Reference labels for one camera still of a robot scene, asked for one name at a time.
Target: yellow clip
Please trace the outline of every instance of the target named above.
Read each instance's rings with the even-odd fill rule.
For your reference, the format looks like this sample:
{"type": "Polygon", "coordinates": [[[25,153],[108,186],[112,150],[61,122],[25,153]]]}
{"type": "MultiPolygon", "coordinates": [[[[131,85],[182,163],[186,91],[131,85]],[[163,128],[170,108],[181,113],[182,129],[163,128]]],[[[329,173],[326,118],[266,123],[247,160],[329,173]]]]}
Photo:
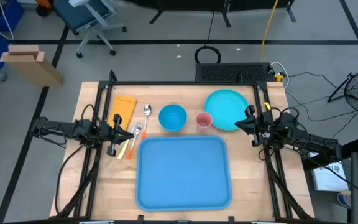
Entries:
{"type": "Polygon", "coordinates": [[[276,82],[281,82],[281,81],[283,81],[284,76],[279,74],[279,73],[277,73],[277,74],[274,75],[274,79],[276,80],[276,82]]]}
{"type": "Polygon", "coordinates": [[[270,104],[269,104],[269,103],[265,102],[264,105],[266,106],[266,108],[267,108],[268,110],[272,109],[272,108],[270,107],[270,104]]]}

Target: cardboard box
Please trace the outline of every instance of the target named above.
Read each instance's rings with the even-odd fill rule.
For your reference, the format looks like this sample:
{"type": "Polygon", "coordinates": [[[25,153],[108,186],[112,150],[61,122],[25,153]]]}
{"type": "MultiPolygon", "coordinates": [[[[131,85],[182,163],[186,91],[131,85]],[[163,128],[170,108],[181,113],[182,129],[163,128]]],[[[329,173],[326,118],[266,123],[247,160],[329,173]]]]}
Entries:
{"type": "Polygon", "coordinates": [[[63,77],[45,58],[38,45],[10,45],[0,59],[38,86],[63,85],[63,77]]]}

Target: blue bowl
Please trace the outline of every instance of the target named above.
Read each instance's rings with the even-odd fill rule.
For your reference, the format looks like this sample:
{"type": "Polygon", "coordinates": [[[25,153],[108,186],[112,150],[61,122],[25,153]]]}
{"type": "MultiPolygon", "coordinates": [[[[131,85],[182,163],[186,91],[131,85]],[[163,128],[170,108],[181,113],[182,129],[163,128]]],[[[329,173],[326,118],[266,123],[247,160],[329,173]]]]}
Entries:
{"type": "Polygon", "coordinates": [[[161,109],[158,120],[166,130],[179,131],[186,124],[187,113],[180,105],[170,104],[161,109]]]}

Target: fork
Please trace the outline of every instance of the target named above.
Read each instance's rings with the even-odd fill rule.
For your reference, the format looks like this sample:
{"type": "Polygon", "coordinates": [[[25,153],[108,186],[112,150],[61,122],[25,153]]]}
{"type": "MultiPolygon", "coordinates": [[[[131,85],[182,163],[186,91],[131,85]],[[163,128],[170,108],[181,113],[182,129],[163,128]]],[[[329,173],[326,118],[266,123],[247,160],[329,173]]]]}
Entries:
{"type": "Polygon", "coordinates": [[[135,138],[134,138],[134,141],[132,142],[132,146],[131,146],[131,149],[129,150],[128,154],[127,154],[127,159],[131,159],[132,157],[132,150],[134,149],[134,145],[135,145],[135,142],[136,142],[136,137],[142,132],[142,125],[141,124],[138,124],[136,126],[136,129],[135,129],[135,138]]]}

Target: white cable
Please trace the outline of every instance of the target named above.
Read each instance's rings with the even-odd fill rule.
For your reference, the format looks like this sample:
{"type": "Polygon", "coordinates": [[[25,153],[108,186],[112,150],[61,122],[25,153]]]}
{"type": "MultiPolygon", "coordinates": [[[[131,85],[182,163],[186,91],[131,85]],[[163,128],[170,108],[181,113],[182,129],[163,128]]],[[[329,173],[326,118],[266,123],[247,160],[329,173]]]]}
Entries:
{"type": "Polygon", "coordinates": [[[273,62],[273,63],[270,64],[270,66],[273,66],[274,64],[277,64],[277,65],[281,66],[282,70],[285,73],[285,76],[287,76],[287,84],[285,84],[285,86],[284,86],[284,90],[285,90],[286,87],[288,86],[288,84],[290,84],[290,77],[288,76],[287,71],[285,70],[284,66],[280,62],[273,62]]]}
{"type": "Polygon", "coordinates": [[[9,37],[5,36],[5,35],[2,34],[2,33],[0,33],[0,34],[1,34],[3,37],[5,37],[6,39],[8,39],[8,40],[14,40],[15,37],[13,36],[12,29],[11,29],[9,23],[7,22],[7,19],[6,19],[6,16],[5,16],[5,12],[4,12],[4,8],[2,7],[1,3],[0,3],[0,8],[1,8],[1,11],[2,11],[2,15],[4,16],[6,25],[7,25],[7,27],[9,28],[9,31],[11,32],[11,36],[12,36],[12,37],[9,38],[9,37]]]}

